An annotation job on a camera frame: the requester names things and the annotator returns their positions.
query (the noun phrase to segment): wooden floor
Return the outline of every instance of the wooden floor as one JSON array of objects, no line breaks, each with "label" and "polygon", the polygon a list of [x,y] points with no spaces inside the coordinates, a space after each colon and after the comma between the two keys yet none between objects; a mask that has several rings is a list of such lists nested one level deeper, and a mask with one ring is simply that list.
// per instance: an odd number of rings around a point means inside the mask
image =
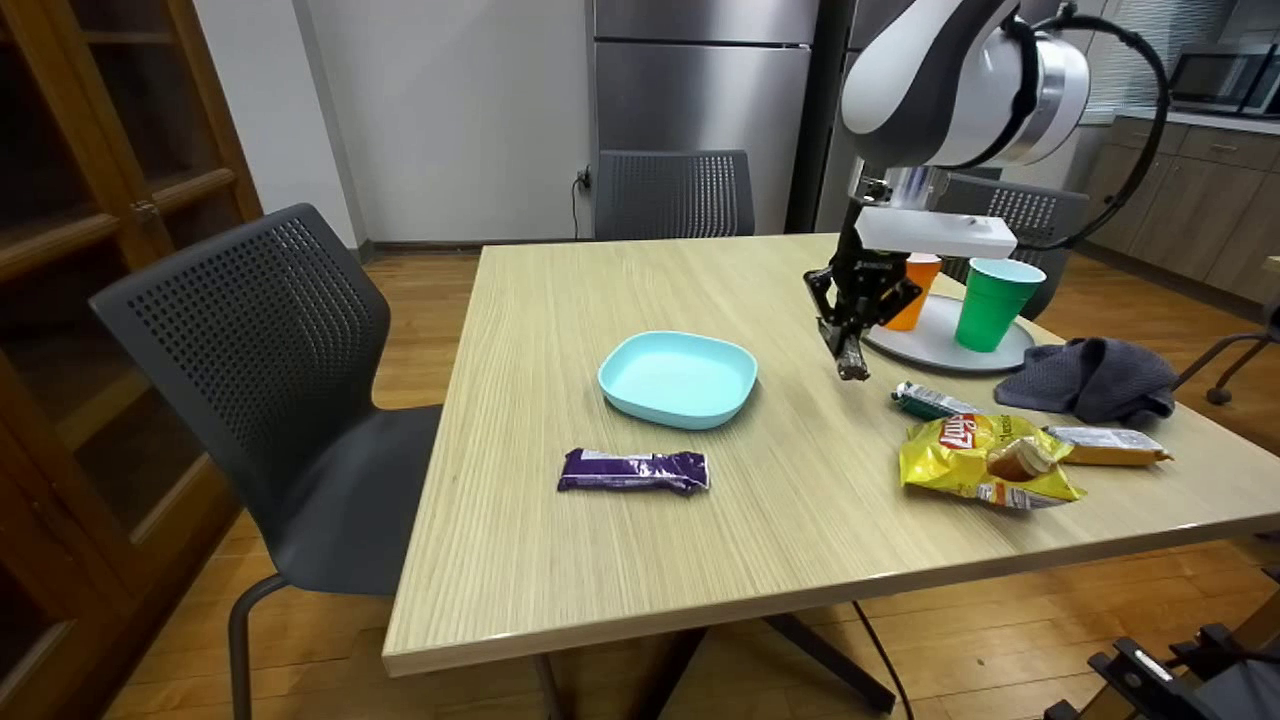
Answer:
[{"label": "wooden floor", "polygon": [[[371,277],[395,309],[392,350],[377,384],[381,405],[443,402],[475,251],[386,251]],[[1062,337],[1120,337],[1184,370],[1226,331],[1251,323],[1142,277],[1077,256],[1045,323]],[[1213,372],[1179,394],[1184,405],[1280,451],[1280,352],[1263,352],[1231,388],[1227,407],[1199,398]],[[158,635],[107,718],[228,718],[224,616],[236,594],[270,572],[240,516],[169,627]],[[1191,635],[1209,622],[1235,625],[1273,580],[1246,545],[1188,545],[1124,560],[1026,572],[931,594],[877,595],[867,616],[898,660],[918,718],[1040,718],[1054,700],[1085,705],[1099,680],[1089,657],[1115,635],[1149,649]],[[847,607],[811,614],[859,666],[886,675]],[[381,635],[389,603],[282,594],[251,616],[251,680],[261,718],[544,718],[537,666],[494,666],[389,680]],[[663,642],[555,657],[579,718],[623,718],[657,670]],[[688,670],[669,718],[857,718],[819,670],[759,625],[717,627]]]}]

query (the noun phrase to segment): dark cloth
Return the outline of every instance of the dark cloth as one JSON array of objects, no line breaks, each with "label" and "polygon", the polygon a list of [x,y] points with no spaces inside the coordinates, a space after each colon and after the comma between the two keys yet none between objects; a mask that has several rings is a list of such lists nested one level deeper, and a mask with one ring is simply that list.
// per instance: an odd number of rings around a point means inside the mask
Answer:
[{"label": "dark cloth", "polygon": [[998,384],[1013,407],[1072,412],[1085,425],[1157,425],[1171,416],[1171,370],[1136,345],[1072,340],[1027,350],[1017,378]]}]

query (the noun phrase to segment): snack bag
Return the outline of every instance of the snack bag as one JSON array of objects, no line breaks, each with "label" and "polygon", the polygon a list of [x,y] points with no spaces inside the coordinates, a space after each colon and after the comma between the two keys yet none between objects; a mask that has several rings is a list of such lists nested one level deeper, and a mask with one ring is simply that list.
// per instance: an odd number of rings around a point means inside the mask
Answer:
[{"label": "snack bag", "polygon": [[940,416],[898,451],[905,490],[947,491],[998,507],[1072,503],[1085,491],[1062,473],[1070,440],[1027,416]]}]

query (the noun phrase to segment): wooden table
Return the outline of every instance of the wooden table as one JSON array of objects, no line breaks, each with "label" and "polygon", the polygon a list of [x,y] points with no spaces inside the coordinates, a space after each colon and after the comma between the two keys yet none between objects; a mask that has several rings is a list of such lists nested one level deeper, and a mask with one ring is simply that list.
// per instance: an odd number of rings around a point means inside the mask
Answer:
[{"label": "wooden table", "polygon": [[[484,250],[386,666],[395,675],[710,627],[874,594],[1136,553],[1280,521],[1280,461],[1175,407],[1160,470],[1072,470],[1079,503],[1009,516],[905,491],[898,382],[978,407],[867,350],[840,384],[802,271],[832,235]],[[631,331],[688,330],[759,355],[719,434],[616,416],[597,364]],[[710,495],[555,491],[567,450],[710,457]]]}]

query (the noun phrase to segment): wooden cabinet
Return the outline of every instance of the wooden cabinet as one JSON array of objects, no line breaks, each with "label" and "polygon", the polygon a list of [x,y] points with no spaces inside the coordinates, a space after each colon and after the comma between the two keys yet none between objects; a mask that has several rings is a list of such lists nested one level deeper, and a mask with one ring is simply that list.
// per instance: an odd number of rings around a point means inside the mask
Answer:
[{"label": "wooden cabinet", "polygon": [[[1120,189],[1146,135],[1146,122],[1115,122],[1094,197]],[[1277,297],[1259,277],[1280,256],[1277,189],[1280,131],[1169,123],[1146,189],[1094,244],[1263,304]]]},{"label": "wooden cabinet", "polygon": [[88,297],[250,215],[194,0],[0,0],[0,718],[98,714],[236,514]]}]

